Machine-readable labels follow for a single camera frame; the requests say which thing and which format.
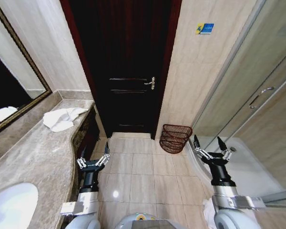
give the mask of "mirror frame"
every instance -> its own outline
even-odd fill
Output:
[[[14,42],[16,43],[18,48],[20,49],[21,53],[23,54],[23,56],[25,57],[25,59],[27,60],[27,62],[29,63],[29,65],[31,66],[31,68],[33,69],[33,71],[35,72],[36,76],[38,77],[38,79],[40,80],[40,82],[42,83],[42,85],[44,86],[44,88],[46,90],[44,93],[40,94],[37,98],[35,98],[28,105],[26,105],[25,107],[21,108],[20,110],[18,110],[17,112],[13,113],[11,116],[9,116],[8,118],[6,118],[2,122],[0,122],[0,131],[2,131],[4,128],[6,128],[11,123],[16,121],[19,117],[21,117],[23,114],[25,114],[31,108],[33,108],[36,104],[38,104],[44,98],[46,98],[48,95],[50,95],[52,93],[52,90],[50,89],[50,87],[47,84],[47,82],[44,80],[41,72],[37,68],[36,64],[34,63],[33,59],[29,55],[28,51],[24,47],[23,43],[19,39],[18,35],[16,34],[15,30],[11,26],[11,24],[8,21],[7,17],[4,15],[4,13],[3,13],[1,8],[0,8],[0,21],[2,22],[2,24],[4,25],[4,27],[6,28],[6,30],[8,31],[8,33],[10,34],[10,36],[12,37],[12,39],[14,40]]]

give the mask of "shower enclosure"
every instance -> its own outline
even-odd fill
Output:
[[[234,151],[241,195],[286,206],[286,0],[259,2],[218,77],[193,134],[206,151],[220,152],[217,136]]]

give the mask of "white towel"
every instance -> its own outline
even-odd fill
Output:
[[[49,111],[43,115],[43,124],[53,132],[60,132],[74,126],[73,121],[87,111],[80,107]]]
[[[216,229],[216,225],[214,222],[214,215],[215,215],[215,209],[213,206],[212,199],[209,198],[208,200],[203,200],[204,205],[204,219],[206,221],[206,224],[209,229]]]
[[[2,122],[7,117],[11,116],[16,111],[17,111],[17,108],[15,108],[13,106],[0,108],[0,122]]]

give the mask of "mirror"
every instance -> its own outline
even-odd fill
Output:
[[[0,130],[51,90],[0,9]]]

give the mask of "shower door handle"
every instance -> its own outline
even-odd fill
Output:
[[[267,91],[272,91],[273,89],[274,89],[274,87],[268,87],[268,88],[262,90],[262,91],[260,92],[260,94],[258,94],[258,95],[254,98],[254,100],[252,100],[252,102],[249,104],[249,108],[250,108],[250,109],[254,109],[255,106],[252,105],[252,104],[258,99],[258,97],[260,97],[262,94],[264,94],[264,93],[267,92]]]

